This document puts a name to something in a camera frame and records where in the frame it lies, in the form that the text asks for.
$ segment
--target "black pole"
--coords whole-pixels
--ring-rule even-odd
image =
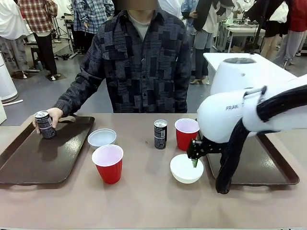
[[[253,47],[252,47],[252,49],[250,51],[250,54],[254,54],[255,53],[255,49],[256,49],[256,46],[257,46],[257,43],[258,43],[258,40],[259,40],[260,31],[261,31],[261,29],[263,27],[263,24],[264,24],[264,21],[265,21],[265,14],[266,14],[268,6],[269,6],[269,1],[270,0],[266,0],[265,1],[264,8],[263,8],[263,11],[262,11],[261,20],[260,20],[260,23],[259,23],[259,27],[258,27],[256,36],[255,36]]]

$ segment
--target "white bowl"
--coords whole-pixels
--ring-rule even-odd
[[[171,160],[170,168],[175,179],[184,184],[196,182],[204,170],[200,160],[198,160],[197,166],[194,168],[192,160],[188,158],[187,154],[175,156]]]
[[[98,129],[88,136],[87,142],[95,150],[104,145],[114,144],[116,132],[109,128]]]

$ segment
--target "can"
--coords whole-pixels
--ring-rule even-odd
[[[167,121],[156,120],[154,126],[154,146],[156,149],[163,150],[166,148],[167,141]]]
[[[36,119],[40,133],[43,135],[43,138],[54,138],[57,133],[55,128],[52,127],[52,119],[48,111],[39,111],[34,115],[34,117]]]

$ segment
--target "red cup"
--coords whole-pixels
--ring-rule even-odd
[[[94,151],[92,161],[106,184],[115,184],[120,180],[123,156],[123,149],[117,145],[104,145]]]
[[[191,139],[195,139],[200,129],[198,122],[189,119],[182,118],[175,122],[177,146],[182,151],[187,151]]]

